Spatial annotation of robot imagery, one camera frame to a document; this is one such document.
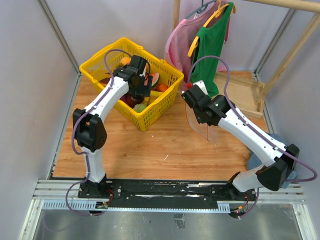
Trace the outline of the clear zip top bag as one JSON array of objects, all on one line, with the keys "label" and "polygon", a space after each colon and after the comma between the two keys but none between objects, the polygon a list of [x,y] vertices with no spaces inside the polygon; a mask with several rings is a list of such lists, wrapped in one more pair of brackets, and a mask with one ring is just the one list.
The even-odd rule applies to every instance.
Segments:
[{"label": "clear zip top bag", "polygon": [[219,139],[218,128],[207,123],[198,123],[192,108],[185,104],[186,119],[190,128],[210,143],[216,143]]}]

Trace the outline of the green cabbage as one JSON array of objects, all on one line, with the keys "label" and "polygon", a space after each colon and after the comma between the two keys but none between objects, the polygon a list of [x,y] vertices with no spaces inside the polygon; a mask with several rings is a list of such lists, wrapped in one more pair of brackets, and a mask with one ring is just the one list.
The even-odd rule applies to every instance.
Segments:
[{"label": "green cabbage", "polygon": [[136,104],[136,105],[133,107],[133,110],[134,110],[136,113],[141,113],[141,112],[143,112],[146,108],[147,108],[147,105],[146,105],[146,104],[144,104],[144,103],[139,103],[139,104]]}]

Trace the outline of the dark red apple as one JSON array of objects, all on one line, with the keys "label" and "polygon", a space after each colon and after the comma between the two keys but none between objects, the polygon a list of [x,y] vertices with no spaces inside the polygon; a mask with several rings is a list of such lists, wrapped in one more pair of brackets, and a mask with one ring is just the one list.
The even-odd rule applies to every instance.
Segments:
[{"label": "dark red apple", "polygon": [[144,97],[142,95],[131,95],[126,94],[125,96],[127,105],[131,108],[134,108],[135,105],[141,104],[144,101]]}]

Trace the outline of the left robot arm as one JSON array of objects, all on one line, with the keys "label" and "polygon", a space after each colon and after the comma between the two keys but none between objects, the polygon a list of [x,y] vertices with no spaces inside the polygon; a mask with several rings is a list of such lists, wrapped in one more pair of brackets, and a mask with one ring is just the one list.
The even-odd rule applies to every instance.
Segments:
[{"label": "left robot arm", "polygon": [[110,79],[98,96],[83,109],[77,108],[72,115],[73,130],[71,146],[76,155],[83,155],[86,167],[84,180],[96,198],[107,193],[106,172],[103,170],[102,148],[107,141],[104,121],[125,94],[148,97],[153,77],[147,72],[150,63],[143,57],[133,55],[128,64],[111,70],[106,65]]}]

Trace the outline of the yellow plastic basket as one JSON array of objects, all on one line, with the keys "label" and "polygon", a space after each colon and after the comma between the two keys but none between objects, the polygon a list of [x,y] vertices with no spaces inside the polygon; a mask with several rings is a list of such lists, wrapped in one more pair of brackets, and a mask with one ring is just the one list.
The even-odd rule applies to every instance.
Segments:
[{"label": "yellow plastic basket", "polygon": [[176,99],[176,94],[180,83],[184,79],[184,74],[168,64],[165,60],[159,59],[144,50],[126,37],[122,37],[112,44],[107,45],[89,60],[82,63],[79,67],[80,72],[85,75],[92,83],[93,87],[100,93],[105,87],[100,84],[100,80],[104,79],[109,71],[116,69],[116,65],[126,56],[120,51],[113,51],[106,55],[107,51],[112,49],[121,49],[130,55],[137,55],[145,58],[150,63],[150,73],[159,73],[159,83],[165,84],[168,89],[156,98],[147,108],[137,113],[122,100],[118,100],[114,108],[129,119],[139,130],[146,131],[168,108],[170,108]]}]

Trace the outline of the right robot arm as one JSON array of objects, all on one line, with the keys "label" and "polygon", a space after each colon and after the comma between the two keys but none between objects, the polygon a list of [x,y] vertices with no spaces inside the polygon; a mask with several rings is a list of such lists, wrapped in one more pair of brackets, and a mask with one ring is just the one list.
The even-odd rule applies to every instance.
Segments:
[{"label": "right robot arm", "polygon": [[251,150],[261,161],[260,165],[245,172],[235,173],[224,190],[232,200],[240,199],[245,192],[255,188],[278,191],[293,172],[293,157],[300,153],[294,145],[286,145],[253,124],[224,95],[210,98],[203,87],[192,86],[181,94],[193,110],[200,124],[217,126],[231,133]]}]

